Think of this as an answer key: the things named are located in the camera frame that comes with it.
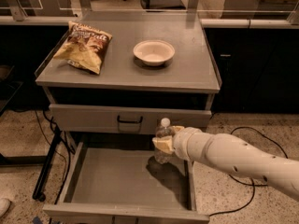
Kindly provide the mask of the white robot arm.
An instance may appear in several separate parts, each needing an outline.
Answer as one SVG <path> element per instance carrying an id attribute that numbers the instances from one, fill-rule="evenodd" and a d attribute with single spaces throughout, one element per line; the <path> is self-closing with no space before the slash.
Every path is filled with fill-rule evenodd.
<path id="1" fill-rule="evenodd" d="M 230 175 L 264 181 L 270 187 L 299 201 L 299 161 L 261 151 L 227 133 L 204 133 L 176 127 L 174 136 L 154 137 L 153 144 L 165 154 L 196 161 Z"/>

